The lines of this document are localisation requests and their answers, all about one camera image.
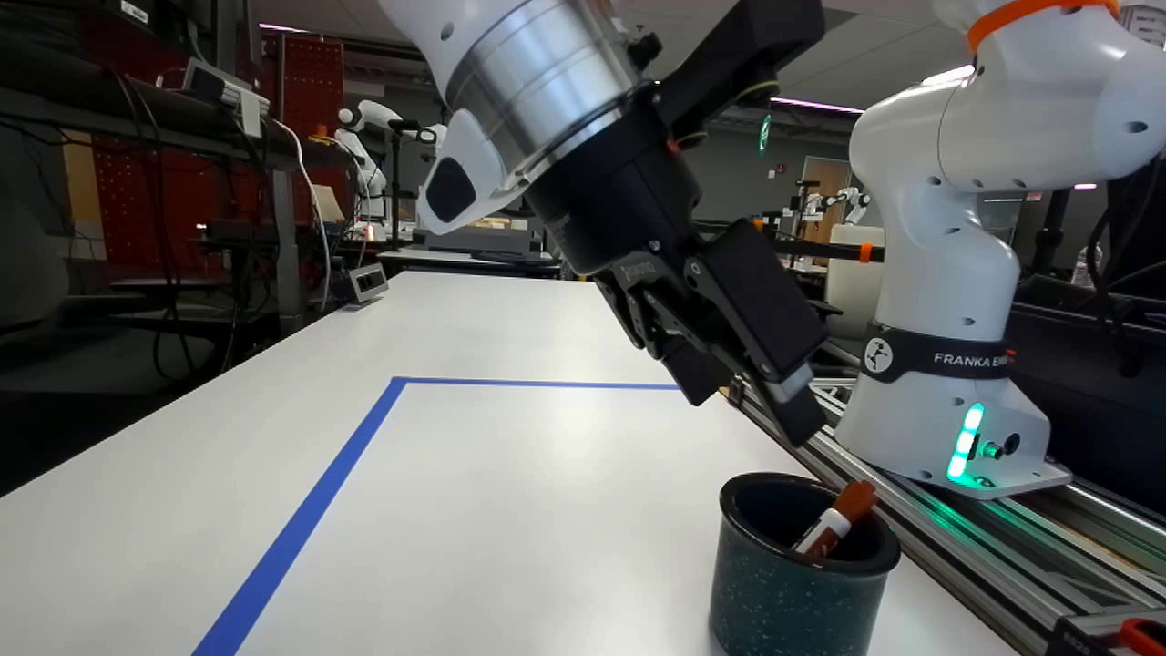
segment green led light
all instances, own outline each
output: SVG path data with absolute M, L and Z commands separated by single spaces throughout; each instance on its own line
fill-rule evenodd
M 954 453 L 957 457 L 974 457 L 974 445 L 976 445 L 976 435 L 961 432 L 957 441 L 954 441 Z
M 948 464 L 948 477 L 952 477 L 952 480 L 957 480 L 966 469 L 971 469 L 971 461 L 966 461 L 966 457 L 954 457 L 954 461 Z
M 983 426 L 983 404 L 974 404 L 966 415 L 961 415 L 961 432 L 966 435 L 979 435 L 979 426 Z

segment marker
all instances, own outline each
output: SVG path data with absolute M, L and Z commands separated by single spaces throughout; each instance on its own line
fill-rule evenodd
M 821 562 L 829 559 L 844 534 L 875 509 L 875 484 L 872 480 L 852 480 L 842 490 L 833 508 L 829 508 L 815 524 L 797 539 L 797 554 Z

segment black cup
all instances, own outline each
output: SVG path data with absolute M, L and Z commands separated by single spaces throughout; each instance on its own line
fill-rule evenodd
M 860 656 L 872 645 L 886 571 L 901 562 L 872 513 L 824 562 L 793 543 L 833 503 L 815 480 L 742 474 L 720 490 L 720 546 L 710 630 L 730 656 Z

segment metal cylinder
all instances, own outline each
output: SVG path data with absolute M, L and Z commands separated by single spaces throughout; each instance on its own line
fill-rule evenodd
M 710 633 L 727 656 L 855 656 L 869 651 L 886 571 L 901 543 L 883 519 L 855 528 L 829 562 L 790 551 L 833 503 L 829 490 L 788 474 L 748 474 L 720 490 L 720 546 Z
M 470 108 L 512 173 L 564 158 L 611 123 L 635 66 L 598 5 L 522 5 L 464 60 L 448 107 Z

